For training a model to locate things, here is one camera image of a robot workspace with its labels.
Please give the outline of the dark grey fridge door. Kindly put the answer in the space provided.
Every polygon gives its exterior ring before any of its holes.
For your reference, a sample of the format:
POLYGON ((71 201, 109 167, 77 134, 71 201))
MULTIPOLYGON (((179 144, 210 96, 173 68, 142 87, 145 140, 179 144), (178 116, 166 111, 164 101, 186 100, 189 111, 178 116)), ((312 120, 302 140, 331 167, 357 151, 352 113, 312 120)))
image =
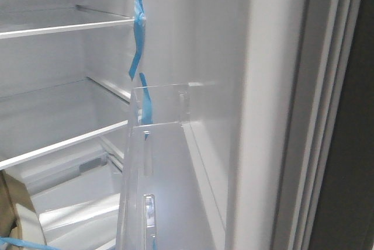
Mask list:
POLYGON ((307 249, 370 0, 143 0, 147 86, 193 84, 224 249, 307 249))

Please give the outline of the clear fridge door bin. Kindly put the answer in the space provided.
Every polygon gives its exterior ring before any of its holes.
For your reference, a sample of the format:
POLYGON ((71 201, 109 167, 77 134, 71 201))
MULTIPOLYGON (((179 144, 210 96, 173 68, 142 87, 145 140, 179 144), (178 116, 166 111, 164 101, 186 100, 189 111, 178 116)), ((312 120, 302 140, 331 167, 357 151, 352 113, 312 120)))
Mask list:
POLYGON ((226 229, 193 132, 193 84, 148 86, 153 123, 142 124, 143 88, 131 93, 117 249, 224 249, 226 229))

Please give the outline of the white fridge crisper drawer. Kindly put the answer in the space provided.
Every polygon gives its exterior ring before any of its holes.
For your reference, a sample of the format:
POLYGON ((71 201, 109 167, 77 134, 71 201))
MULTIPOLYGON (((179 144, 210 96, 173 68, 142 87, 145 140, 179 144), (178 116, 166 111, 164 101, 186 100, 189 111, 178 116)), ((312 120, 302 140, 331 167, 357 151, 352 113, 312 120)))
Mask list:
POLYGON ((114 249, 121 170, 100 144, 80 144, 6 168, 26 190, 46 245, 114 249))

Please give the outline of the lower glass fridge shelf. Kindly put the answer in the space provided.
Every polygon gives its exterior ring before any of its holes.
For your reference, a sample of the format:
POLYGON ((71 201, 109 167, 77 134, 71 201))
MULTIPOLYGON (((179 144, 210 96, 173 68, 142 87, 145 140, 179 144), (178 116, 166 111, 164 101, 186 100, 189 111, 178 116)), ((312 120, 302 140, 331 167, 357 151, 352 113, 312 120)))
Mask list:
POLYGON ((1 169, 124 128, 128 112, 90 79, 3 97, 1 169))

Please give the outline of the glass fridge shelf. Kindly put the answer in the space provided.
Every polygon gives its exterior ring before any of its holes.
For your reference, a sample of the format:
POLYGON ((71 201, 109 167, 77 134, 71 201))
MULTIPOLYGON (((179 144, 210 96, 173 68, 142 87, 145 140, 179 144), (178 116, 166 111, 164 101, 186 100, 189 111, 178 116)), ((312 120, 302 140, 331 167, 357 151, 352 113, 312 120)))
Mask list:
POLYGON ((128 112, 90 79, 3 97, 1 169, 124 128, 128 112))
POLYGON ((131 17, 81 5, 73 8, 8 12, 1 13, 1 39, 132 25, 133 23, 134 19, 131 17))

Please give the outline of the upper glass fridge shelf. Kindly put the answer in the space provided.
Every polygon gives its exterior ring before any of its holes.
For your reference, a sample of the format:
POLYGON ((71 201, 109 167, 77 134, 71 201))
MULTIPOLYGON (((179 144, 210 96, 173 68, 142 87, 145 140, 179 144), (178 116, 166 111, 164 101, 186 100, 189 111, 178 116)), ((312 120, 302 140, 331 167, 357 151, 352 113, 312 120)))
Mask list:
POLYGON ((134 19, 131 17, 81 5, 73 8, 8 12, 1 13, 1 39, 132 25, 133 23, 134 19))

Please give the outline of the lower blue tape strip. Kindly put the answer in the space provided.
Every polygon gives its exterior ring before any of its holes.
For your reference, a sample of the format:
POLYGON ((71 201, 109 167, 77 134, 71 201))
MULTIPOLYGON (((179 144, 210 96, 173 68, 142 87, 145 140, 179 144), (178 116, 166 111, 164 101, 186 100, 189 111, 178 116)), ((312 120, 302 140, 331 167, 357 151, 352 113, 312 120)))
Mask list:
POLYGON ((141 121, 142 124, 152 124, 153 123, 153 106, 150 98, 150 93, 147 86, 147 81, 144 73, 139 73, 140 81, 143 88, 143 109, 141 121))

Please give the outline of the blue tape strip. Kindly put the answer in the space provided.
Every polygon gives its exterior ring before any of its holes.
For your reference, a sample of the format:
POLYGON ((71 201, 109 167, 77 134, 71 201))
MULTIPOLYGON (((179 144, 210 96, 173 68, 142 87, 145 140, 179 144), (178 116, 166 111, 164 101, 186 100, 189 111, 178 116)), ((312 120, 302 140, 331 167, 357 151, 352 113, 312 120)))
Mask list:
POLYGON ((146 15, 143 6, 143 0, 134 0, 134 39, 136 51, 133 57, 128 74, 133 80, 143 55, 145 36, 146 36, 146 15))
POLYGON ((144 73, 139 73, 140 81, 143 88, 143 109, 141 121, 142 124, 152 124, 153 123, 153 106, 150 98, 150 93, 147 86, 147 81, 144 73))

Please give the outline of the upper blue tape strip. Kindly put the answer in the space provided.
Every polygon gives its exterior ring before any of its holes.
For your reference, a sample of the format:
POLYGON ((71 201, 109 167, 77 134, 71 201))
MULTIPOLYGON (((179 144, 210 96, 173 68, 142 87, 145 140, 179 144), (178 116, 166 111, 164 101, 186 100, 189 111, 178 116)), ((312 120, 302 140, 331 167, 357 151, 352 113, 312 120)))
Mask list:
POLYGON ((143 0, 134 0, 134 39, 136 51, 133 57, 128 74, 133 80, 143 55, 145 36, 146 36, 146 15, 143 6, 143 0))

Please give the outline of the brown cardboard box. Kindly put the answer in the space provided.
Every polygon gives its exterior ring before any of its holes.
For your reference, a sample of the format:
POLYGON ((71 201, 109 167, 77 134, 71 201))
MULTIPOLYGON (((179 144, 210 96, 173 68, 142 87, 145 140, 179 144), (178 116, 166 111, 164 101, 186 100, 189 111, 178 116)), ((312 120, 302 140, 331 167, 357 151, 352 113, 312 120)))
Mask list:
POLYGON ((5 171, 1 171, 1 236, 46 244, 26 186, 5 171))

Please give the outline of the blue tape on box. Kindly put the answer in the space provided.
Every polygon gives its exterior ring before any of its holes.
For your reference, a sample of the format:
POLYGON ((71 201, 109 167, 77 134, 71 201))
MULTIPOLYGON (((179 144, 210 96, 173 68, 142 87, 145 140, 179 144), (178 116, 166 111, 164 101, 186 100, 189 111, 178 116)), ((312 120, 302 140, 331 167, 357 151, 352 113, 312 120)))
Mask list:
POLYGON ((58 248, 48 246, 48 245, 42 245, 37 244, 35 242, 25 241, 22 239, 17 238, 11 238, 11 237, 1 237, 1 245, 2 244, 11 244, 18 247, 24 247, 24 248, 32 248, 32 249, 42 249, 42 250, 58 250, 58 248))

